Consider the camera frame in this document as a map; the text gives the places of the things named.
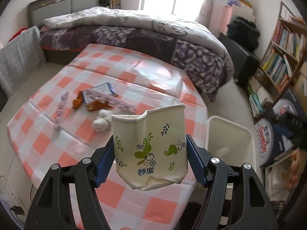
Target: bed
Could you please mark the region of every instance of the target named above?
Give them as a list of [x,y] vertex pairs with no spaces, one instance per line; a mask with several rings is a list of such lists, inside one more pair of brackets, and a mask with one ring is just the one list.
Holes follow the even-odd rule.
[[199,23],[142,11],[109,10],[98,3],[38,0],[28,5],[29,26],[49,27],[41,32],[47,61],[66,65],[88,44],[135,50],[185,70],[199,93],[212,101],[231,79],[234,68],[226,48]]

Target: printed leaf pattern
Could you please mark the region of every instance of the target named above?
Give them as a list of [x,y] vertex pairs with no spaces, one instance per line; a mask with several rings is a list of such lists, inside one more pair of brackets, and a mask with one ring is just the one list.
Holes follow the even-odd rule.
[[[148,133],[148,137],[147,138],[144,138],[143,140],[143,144],[142,145],[137,145],[137,148],[138,149],[142,149],[143,151],[137,151],[135,152],[135,157],[138,158],[138,159],[143,159],[141,161],[138,162],[138,165],[141,165],[142,163],[145,162],[145,160],[147,160],[147,156],[148,154],[150,153],[151,151],[151,145],[150,145],[150,141],[152,140],[153,136],[152,136],[152,132],[149,132]],[[156,164],[156,162],[153,160],[153,158],[151,160],[150,163],[153,163],[153,165]]]
[[175,162],[170,163],[168,171],[172,171],[174,169]]
[[117,164],[118,164],[119,166],[121,166],[121,167],[127,167],[127,165],[124,164],[123,162],[121,162],[119,159],[116,159],[116,162],[117,162]]
[[145,159],[143,159],[142,161],[138,162],[137,165],[141,165],[143,162],[145,162]]
[[145,158],[142,151],[135,152],[135,157],[139,159]]
[[122,142],[118,139],[118,137],[115,137],[115,141],[118,149],[120,149],[121,152],[124,152],[125,149],[122,147]]
[[167,156],[170,156],[172,154],[177,154],[178,153],[178,150],[177,150],[177,147],[173,144],[171,144],[168,148],[168,151],[165,151],[164,154],[167,155]]
[[163,127],[163,131],[161,131],[161,136],[163,136],[164,134],[167,135],[167,132],[169,130],[169,126],[171,125],[171,123],[167,123],[164,127]]

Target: purple patterned blanket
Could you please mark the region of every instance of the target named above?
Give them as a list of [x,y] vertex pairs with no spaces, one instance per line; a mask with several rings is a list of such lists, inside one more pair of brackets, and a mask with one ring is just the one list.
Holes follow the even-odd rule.
[[148,54],[186,71],[199,92],[214,101],[217,90],[233,75],[229,56],[151,30],[116,27],[82,26],[48,30],[41,33],[41,46],[52,50],[75,50],[88,44],[123,47]]

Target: paper bag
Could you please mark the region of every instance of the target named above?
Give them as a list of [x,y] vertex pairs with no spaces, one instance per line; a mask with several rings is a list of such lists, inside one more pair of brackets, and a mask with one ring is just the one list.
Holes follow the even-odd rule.
[[184,104],[112,115],[116,170],[133,189],[180,184],[188,172]]

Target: white storage bin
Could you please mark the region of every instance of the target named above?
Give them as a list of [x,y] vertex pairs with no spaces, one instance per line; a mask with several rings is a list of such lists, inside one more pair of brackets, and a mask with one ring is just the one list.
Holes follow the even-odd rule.
[[218,116],[210,117],[205,148],[228,165],[240,167],[249,163],[256,171],[254,139],[245,127]]

